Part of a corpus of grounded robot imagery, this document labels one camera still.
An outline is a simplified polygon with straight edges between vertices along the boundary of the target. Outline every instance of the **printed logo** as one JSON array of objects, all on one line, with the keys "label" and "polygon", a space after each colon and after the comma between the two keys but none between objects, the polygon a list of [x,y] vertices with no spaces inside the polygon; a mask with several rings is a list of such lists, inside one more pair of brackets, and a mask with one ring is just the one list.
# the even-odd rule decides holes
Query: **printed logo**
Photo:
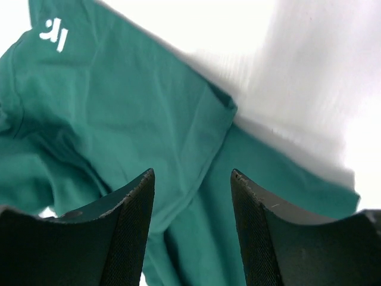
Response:
[{"label": "printed logo", "polygon": [[58,38],[58,34],[60,33],[61,27],[61,19],[59,18],[54,18],[53,21],[51,19],[47,20],[45,22],[45,26],[47,28],[51,27],[52,30],[48,33],[40,33],[40,38],[43,40],[50,40],[52,43],[56,43],[58,41],[57,51],[62,52],[65,47],[67,33],[69,31],[65,28],[62,28],[60,38]]}]

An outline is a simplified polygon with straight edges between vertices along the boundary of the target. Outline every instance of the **green t-shirt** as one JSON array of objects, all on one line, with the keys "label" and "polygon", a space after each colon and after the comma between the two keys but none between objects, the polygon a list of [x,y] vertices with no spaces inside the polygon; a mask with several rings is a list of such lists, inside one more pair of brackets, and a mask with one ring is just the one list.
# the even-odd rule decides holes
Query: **green t-shirt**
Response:
[{"label": "green t-shirt", "polygon": [[341,218],[358,196],[232,126],[236,107],[92,0],[31,0],[32,30],[0,59],[0,204],[58,215],[156,173],[150,285],[244,285],[230,172]]}]

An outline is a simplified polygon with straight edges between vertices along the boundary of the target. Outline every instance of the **white background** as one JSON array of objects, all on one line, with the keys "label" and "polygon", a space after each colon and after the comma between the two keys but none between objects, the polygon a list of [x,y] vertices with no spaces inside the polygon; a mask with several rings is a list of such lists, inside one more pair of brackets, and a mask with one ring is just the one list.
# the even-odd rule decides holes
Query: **white background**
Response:
[{"label": "white background", "polygon": [[[108,5],[229,91],[236,122],[381,208],[381,2],[121,1]],[[30,28],[27,0],[0,2],[0,55]]]}]

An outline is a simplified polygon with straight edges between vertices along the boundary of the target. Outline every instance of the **teal fabric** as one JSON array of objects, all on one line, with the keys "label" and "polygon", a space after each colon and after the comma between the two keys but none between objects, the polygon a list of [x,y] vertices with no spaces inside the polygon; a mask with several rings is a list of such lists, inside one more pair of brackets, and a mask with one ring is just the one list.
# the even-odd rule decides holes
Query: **teal fabric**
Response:
[{"label": "teal fabric", "polygon": [[[245,284],[233,168],[305,209],[355,210],[351,190],[232,125],[228,95],[125,19],[91,0],[29,3],[32,30],[0,59],[0,204],[60,215],[153,167],[143,270],[166,286]],[[41,39],[55,18],[57,41]]]}]

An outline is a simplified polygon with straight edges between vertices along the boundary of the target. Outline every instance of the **white logo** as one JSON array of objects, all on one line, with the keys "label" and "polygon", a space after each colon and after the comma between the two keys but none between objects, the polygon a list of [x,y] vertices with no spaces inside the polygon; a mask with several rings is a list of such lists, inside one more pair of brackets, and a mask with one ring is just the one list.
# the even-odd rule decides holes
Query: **white logo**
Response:
[{"label": "white logo", "polygon": [[[52,27],[52,30],[48,33],[40,33],[40,38],[43,40],[50,40],[52,43],[56,43],[58,40],[58,34],[60,32],[61,19],[54,18],[53,21],[49,19],[46,21],[45,26],[47,28]],[[68,32],[69,31],[65,28],[61,29],[60,40],[58,41],[58,46],[57,46],[58,52],[62,52],[64,50]]]}]

